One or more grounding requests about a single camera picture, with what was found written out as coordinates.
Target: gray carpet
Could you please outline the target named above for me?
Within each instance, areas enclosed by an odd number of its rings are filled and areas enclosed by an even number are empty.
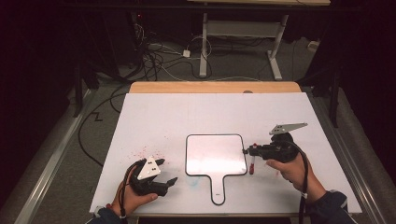
[[[272,73],[265,56],[265,51],[271,48],[272,41],[264,40],[258,46],[247,47],[246,45],[230,45],[221,41],[214,43],[212,54],[209,56],[212,75],[209,80],[224,79],[225,81],[251,81],[254,79],[273,81]],[[284,80],[297,80],[303,77],[314,53],[306,49],[308,41],[302,39],[296,43],[283,43],[277,54],[277,61]],[[181,52],[185,47],[173,43],[166,43],[171,49]],[[161,53],[165,61],[170,61],[178,56]],[[198,74],[199,62],[196,60],[183,60],[192,63],[193,73]],[[164,63],[166,68],[175,64]],[[120,66],[123,74],[131,71],[128,66]],[[150,71],[153,81],[155,76]],[[109,98],[113,91],[117,90],[120,83],[99,74],[101,82],[98,91],[92,91],[86,97],[85,115]],[[200,80],[192,76],[189,63],[178,63],[158,74],[160,81]],[[129,86],[123,86],[117,93],[127,92]],[[116,109],[120,110],[123,97],[115,98],[112,102]],[[334,148],[334,152],[341,161],[356,196],[361,203],[362,214],[354,218],[359,223],[391,223],[396,218],[396,190],[380,160],[370,146],[370,142],[364,134],[359,121],[350,109],[347,98],[340,91],[339,108],[337,111],[338,129],[330,124],[327,117],[328,99],[326,97],[314,98],[310,96],[311,103],[318,115],[319,121]],[[42,148],[37,152],[20,184],[14,189],[6,205],[0,212],[0,223],[14,223],[23,205],[35,187],[35,184],[47,165],[54,149],[73,121],[72,115],[75,105],[71,104],[64,116],[59,120]],[[107,102],[95,110],[98,117],[91,115],[81,128],[81,143],[99,162],[103,163],[106,158],[112,135],[115,130],[119,113]],[[345,153],[351,160],[345,161]],[[91,218],[88,213],[96,185],[101,174],[101,167],[90,160],[81,150],[78,143],[78,130],[74,132],[65,148],[65,154],[45,193],[45,197],[39,202],[32,223],[85,223]]]

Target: power cord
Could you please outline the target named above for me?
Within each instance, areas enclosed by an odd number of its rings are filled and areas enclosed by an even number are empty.
[[[119,90],[121,90],[123,87],[125,87],[125,86],[127,86],[126,84],[123,84],[123,85],[120,85],[119,87],[117,87],[113,92],[111,92],[111,95],[110,95],[110,105],[111,105],[111,107],[114,109],[114,111],[116,111],[117,113],[121,113],[121,111],[120,110],[118,110],[115,106],[114,106],[114,104],[113,104],[113,98],[114,98],[114,94],[116,94],[116,92],[117,91],[119,91]]]
[[[81,125],[79,126],[79,129],[78,129],[78,143],[79,143],[79,146],[81,147],[81,150],[84,152],[84,154],[85,154],[88,158],[90,158],[92,161],[94,161],[96,164],[98,164],[98,165],[101,166],[101,167],[103,167],[103,164],[102,164],[101,162],[99,162],[96,158],[94,158],[93,156],[91,156],[90,153],[88,153],[88,151],[87,151],[87,150],[85,149],[85,147],[82,145],[81,130],[82,130],[82,127],[84,126],[85,122],[87,121],[87,119],[88,119],[91,115],[96,115],[95,120],[96,120],[96,121],[101,121],[100,119],[98,119],[99,113],[98,113],[98,112],[95,112],[95,110],[96,110],[97,108],[99,108],[101,105],[103,105],[103,104],[106,103],[107,101],[110,101],[110,100],[112,100],[113,98],[116,98],[116,97],[119,97],[119,96],[122,96],[122,95],[125,95],[125,93],[121,93],[121,94],[114,95],[114,96],[112,96],[112,97],[110,97],[110,98],[104,100],[102,103],[100,103],[94,110],[91,111],[90,114],[88,114],[87,117],[85,117],[85,119],[82,121],[82,123],[81,123]]]
[[[303,152],[302,149],[300,149],[297,144],[289,141],[285,141],[286,144],[292,145],[293,147],[297,148],[297,150],[300,152],[302,158],[303,158],[303,163],[304,163],[304,182],[303,182],[303,190],[301,194],[301,200],[300,200],[300,208],[299,208],[299,224],[304,224],[304,209],[305,209],[305,200],[307,197],[306,191],[308,189],[308,158],[306,157],[306,154]]]
[[[130,167],[125,172],[124,178],[122,180],[122,187],[120,188],[119,192],[119,204],[120,204],[120,214],[121,214],[121,222],[122,224],[128,224],[128,221],[126,220],[126,214],[125,214],[125,208],[124,208],[124,197],[125,197],[125,188],[129,186],[128,177],[131,174],[132,169],[141,161],[136,161],[134,164],[132,164]]]

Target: wrist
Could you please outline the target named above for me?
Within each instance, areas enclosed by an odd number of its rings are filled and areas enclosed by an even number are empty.
[[[306,191],[306,203],[314,203],[326,194],[326,189],[315,176],[308,178],[308,189]]]
[[[106,208],[110,209],[111,211],[113,211],[118,217],[121,217],[121,210],[120,210],[120,206],[116,203],[108,203],[106,205]]]

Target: wooden table edge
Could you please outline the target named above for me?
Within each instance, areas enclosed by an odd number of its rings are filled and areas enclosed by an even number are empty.
[[[301,92],[296,82],[135,82],[129,93],[279,93]]]

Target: dark background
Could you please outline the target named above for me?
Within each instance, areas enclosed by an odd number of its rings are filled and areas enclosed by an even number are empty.
[[[357,5],[363,1],[342,2]],[[318,70],[334,59],[342,59],[338,64],[341,87],[395,182],[392,162],[396,158],[391,140],[395,124],[396,94],[392,80],[396,75],[393,44],[396,7],[391,0],[368,2],[363,13],[337,17],[329,26],[320,20],[307,23],[315,18],[309,15],[290,16],[284,37],[286,41],[301,36],[312,40],[322,37],[317,56],[307,73],[308,77],[314,77],[313,85],[326,80],[330,86],[329,75],[318,73]],[[60,11],[54,1],[21,0],[0,4],[2,206],[68,107],[66,95],[73,87],[77,62],[88,58],[104,69],[114,71],[117,64],[132,60],[133,51],[123,49],[134,49],[134,46],[130,41],[130,27],[120,14],[113,18],[114,13],[92,13],[84,21],[79,14]],[[150,30],[181,44],[187,43],[191,34],[198,35],[201,29],[199,14],[147,13],[144,16]],[[95,46],[92,37],[100,44]],[[112,47],[109,38],[117,39]]]

